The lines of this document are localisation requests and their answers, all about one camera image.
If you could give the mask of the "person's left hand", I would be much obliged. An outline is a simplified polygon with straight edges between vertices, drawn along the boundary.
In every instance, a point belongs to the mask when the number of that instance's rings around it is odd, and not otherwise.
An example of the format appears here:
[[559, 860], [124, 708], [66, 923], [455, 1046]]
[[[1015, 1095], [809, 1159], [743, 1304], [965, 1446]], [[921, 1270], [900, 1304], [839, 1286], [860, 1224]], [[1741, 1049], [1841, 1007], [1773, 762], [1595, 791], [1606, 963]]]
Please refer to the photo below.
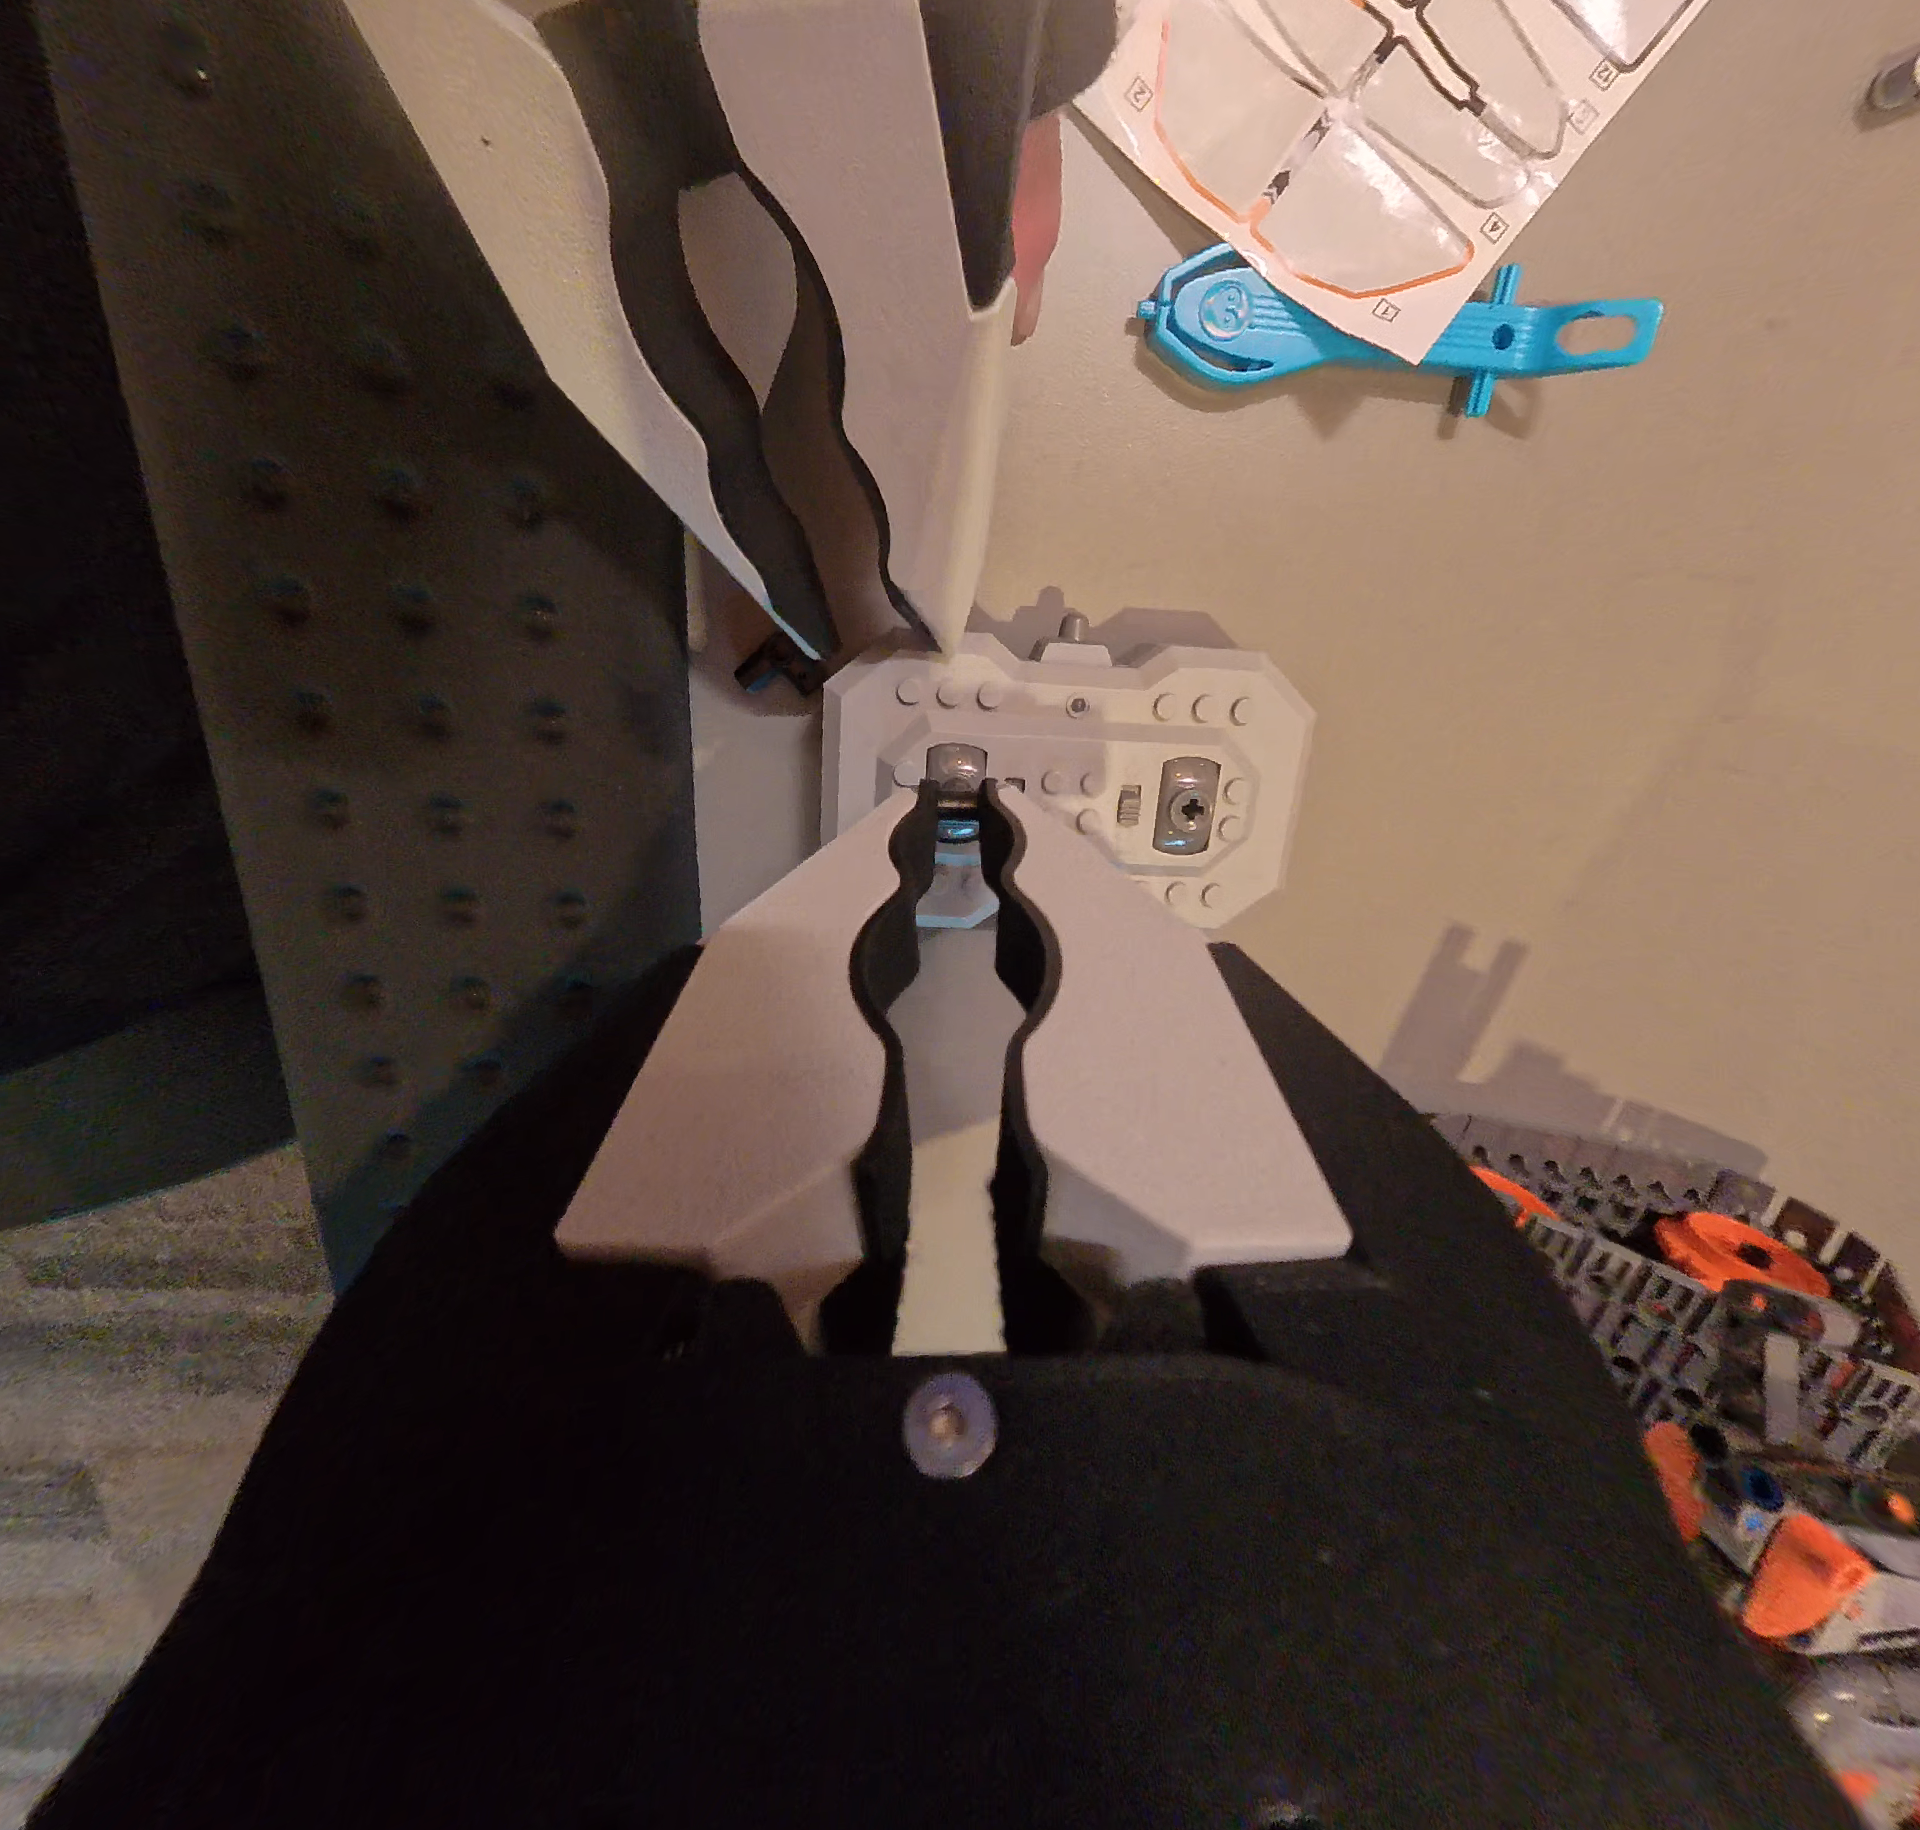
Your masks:
[[1012, 206], [1012, 342], [1024, 346], [1041, 325], [1046, 267], [1063, 238], [1066, 215], [1066, 128], [1063, 111], [1034, 118], [1020, 140], [1020, 164]]

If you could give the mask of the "blue brick separator tool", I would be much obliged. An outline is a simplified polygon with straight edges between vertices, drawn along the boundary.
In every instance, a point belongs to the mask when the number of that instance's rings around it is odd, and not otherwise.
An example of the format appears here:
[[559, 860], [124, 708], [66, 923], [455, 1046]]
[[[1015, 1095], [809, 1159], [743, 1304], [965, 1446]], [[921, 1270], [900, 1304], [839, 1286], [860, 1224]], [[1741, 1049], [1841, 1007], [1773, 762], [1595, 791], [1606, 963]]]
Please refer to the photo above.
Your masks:
[[1421, 357], [1338, 330], [1275, 290], [1231, 243], [1172, 264], [1136, 317], [1146, 347], [1182, 379], [1251, 393], [1310, 371], [1445, 377], [1451, 411], [1490, 413], [1504, 381], [1636, 367], [1664, 319], [1659, 298], [1522, 302], [1522, 264], [1496, 264]]

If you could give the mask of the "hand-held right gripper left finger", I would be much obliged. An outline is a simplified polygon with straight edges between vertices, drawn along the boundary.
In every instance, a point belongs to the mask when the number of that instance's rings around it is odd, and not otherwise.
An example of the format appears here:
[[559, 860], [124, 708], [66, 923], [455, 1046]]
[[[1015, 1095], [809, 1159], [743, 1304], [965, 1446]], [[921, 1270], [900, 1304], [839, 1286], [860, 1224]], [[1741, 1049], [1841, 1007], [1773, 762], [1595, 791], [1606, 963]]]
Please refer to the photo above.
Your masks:
[[939, 791], [895, 791], [700, 945], [559, 1224], [573, 1259], [770, 1286], [809, 1349], [888, 1349], [910, 1230], [889, 1004]]

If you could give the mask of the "white control hub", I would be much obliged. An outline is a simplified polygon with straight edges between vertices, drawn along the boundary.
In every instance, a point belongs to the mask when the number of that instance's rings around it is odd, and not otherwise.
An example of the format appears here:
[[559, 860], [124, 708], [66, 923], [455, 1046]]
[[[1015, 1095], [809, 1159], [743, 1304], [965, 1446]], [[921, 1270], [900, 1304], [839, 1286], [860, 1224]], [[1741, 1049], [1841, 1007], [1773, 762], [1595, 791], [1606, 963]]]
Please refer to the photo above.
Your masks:
[[1223, 929], [1292, 866], [1318, 714], [1243, 647], [1130, 647], [1063, 624], [1032, 649], [895, 630], [826, 685], [822, 843], [921, 781], [995, 781], [1175, 913]]

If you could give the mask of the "clear sticker sheet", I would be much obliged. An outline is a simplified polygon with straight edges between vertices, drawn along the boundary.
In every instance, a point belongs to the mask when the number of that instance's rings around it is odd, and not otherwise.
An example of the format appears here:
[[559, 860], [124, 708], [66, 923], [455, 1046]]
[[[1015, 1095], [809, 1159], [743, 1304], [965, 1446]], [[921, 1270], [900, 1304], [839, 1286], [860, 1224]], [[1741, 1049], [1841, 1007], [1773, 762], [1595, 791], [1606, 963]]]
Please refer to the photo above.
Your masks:
[[1712, 0], [1117, 0], [1080, 111], [1257, 273], [1421, 357]]

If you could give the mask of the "black dimpled pad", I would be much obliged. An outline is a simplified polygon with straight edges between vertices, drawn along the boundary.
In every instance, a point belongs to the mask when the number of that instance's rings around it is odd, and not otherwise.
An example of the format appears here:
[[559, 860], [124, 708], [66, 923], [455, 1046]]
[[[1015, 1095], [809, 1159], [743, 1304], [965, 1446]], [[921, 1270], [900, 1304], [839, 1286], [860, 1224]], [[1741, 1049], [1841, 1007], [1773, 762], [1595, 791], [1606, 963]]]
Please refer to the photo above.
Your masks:
[[348, 1289], [700, 929], [682, 532], [343, 0], [4, 0], [4, 1159]]

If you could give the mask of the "tracked toy robot vehicle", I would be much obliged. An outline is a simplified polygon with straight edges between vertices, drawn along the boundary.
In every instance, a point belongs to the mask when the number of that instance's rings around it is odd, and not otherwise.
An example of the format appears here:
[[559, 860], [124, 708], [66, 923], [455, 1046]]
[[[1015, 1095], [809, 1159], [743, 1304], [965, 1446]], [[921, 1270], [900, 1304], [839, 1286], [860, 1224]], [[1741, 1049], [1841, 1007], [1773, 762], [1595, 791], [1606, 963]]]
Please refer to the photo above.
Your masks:
[[1598, 1345], [1717, 1606], [1865, 1826], [1918, 1826], [1918, 1304], [1712, 1159], [1433, 1118]]

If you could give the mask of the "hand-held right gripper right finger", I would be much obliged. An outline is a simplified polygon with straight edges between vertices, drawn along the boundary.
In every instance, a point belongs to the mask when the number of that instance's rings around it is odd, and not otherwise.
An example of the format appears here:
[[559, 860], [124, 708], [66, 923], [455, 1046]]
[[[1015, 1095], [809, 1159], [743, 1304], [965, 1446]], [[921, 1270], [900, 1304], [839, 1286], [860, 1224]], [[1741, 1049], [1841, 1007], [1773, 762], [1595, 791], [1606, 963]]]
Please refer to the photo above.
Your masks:
[[1353, 1230], [1198, 929], [1024, 791], [982, 791], [1005, 1046], [989, 1180], [1010, 1354], [1136, 1289], [1343, 1259]]

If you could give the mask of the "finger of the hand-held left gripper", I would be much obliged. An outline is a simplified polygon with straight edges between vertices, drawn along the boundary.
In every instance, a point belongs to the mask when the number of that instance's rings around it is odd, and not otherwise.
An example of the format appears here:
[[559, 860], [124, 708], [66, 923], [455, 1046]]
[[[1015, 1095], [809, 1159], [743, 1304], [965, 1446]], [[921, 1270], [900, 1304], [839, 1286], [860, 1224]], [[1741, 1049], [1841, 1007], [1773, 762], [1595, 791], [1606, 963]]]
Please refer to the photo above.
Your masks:
[[746, 173], [826, 281], [885, 571], [956, 653], [987, 563], [1012, 291], [972, 306], [921, 0], [700, 0], [700, 50]]
[[682, 193], [732, 140], [690, 0], [343, 0], [546, 379], [809, 659], [836, 617]]

